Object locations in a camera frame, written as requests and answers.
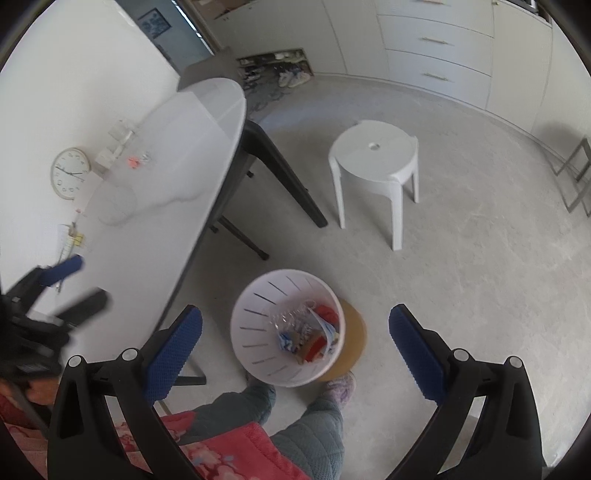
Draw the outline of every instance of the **clock hand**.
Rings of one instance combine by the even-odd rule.
[[[58,170],[61,170],[63,173],[67,173],[68,175],[72,175],[74,178],[78,178],[78,177],[76,177],[76,175],[82,175],[82,174],[84,174],[84,172],[83,172],[83,171],[81,171],[81,172],[78,172],[78,173],[70,173],[69,171],[66,171],[66,170],[64,170],[63,168],[60,168],[60,167],[58,167],[57,165],[56,165],[56,168],[57,168]]]

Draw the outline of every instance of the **drawer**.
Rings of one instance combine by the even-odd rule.
[[[492,74],[492,42],[487,35],[440,22],[380,15],[389,50],[418,53]]]
[[[484,109],[491,89],[488,75],[414,53],[388,50],[390,80],[442,93]]]
[[[423,18],[493,36],[491,0],[376,0],[378,15]]]

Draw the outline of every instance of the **trash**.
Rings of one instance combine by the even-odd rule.
[[[281,350],[295,355],[300,365],[331,355],[339,340],[337,313],[311,300],[276,314],[271,322],[277,329]]]

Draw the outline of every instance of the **white trash can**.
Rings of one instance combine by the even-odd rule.
[[[337,313],[339,339],[332,354],[300,365],[295,355],[281,350],[271,320],[306,300]],[[299,387],[321,377],[339,357],[345,342],[345,317],[336,295],[321,279],[300,270],[275,270],[254,280],[238,297],[230,334],[236,357],[251,375],[279,387]]]

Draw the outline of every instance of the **table leg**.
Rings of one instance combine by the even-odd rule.
[[[319,227],[328,225],[328,221],[315,204],[314,200],[291,169],[287,160],[281,155],[273,141],[255,122],[246,120],[240,148],[261,160],[277,180],[287,189],[296,202],[304,209],[313,222]]]

